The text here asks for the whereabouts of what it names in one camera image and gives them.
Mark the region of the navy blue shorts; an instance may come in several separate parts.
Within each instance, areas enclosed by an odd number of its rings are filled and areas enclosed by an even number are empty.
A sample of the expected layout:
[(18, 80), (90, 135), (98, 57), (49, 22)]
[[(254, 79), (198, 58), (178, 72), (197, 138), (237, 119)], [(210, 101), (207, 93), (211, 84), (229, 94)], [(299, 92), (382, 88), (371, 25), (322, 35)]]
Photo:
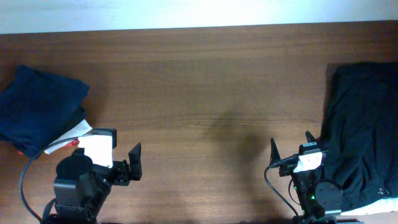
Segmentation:
[(1, 93), (1, 140), (34, 157), (59, 138), (88, 90), (80, 80), (19, 66)]

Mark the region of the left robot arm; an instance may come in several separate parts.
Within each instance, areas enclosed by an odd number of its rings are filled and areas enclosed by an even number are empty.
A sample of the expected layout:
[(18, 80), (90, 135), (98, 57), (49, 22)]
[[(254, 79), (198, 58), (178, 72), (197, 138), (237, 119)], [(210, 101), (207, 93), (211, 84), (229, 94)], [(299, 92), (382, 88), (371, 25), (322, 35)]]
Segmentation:
[(112, 186), (141, 180), (141, 143), (128, 160), (115, 161), (116, 129), (96, 128), (77, 140), (78, 148), (56, 167), (55, 198), (45, 206), (42, 223), (96, 223)]

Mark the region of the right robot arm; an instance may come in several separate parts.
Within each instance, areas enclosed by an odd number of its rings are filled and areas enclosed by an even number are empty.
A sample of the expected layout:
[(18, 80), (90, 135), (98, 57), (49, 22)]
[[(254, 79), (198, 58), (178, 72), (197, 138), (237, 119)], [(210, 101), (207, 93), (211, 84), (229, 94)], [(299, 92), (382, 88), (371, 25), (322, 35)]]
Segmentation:
[(299, 146), (298, 153), (284, 159), (271, 138), (270, 163), (264, 172), (278, 168), (280, 177), (291, 177), (289, 185), (295, 189), (302, 209), (301, 215), (293, 210), (293, 223), (336, 223), (336, 216), (341, 214), (342, 190), (321, 179), (328, 151), (322, 149), (309, 131), (305, 136), (307, 142)]

